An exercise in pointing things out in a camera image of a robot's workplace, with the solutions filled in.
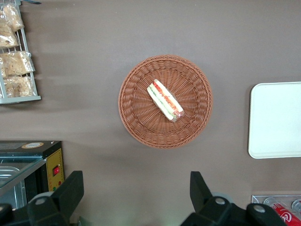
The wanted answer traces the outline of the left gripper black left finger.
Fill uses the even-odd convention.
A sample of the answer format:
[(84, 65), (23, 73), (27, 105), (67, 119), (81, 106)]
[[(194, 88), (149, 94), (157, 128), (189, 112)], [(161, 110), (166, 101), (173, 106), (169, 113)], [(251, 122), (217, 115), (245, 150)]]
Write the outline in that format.
[(68, 226), (83, 195), (83, 172), (73, 171), (51, 195), (39, 194), (27, 205), (30, 225)]

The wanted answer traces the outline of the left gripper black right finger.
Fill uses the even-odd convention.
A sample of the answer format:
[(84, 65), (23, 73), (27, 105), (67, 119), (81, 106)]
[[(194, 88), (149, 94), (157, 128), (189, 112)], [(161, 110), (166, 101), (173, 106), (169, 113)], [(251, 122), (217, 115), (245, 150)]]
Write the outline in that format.
[(183, 222), (183, 226), (224, 226), (232, 205), (221, 196), (213, 196), (198, 171), (190, 173), (190, 199), (195, 212)]

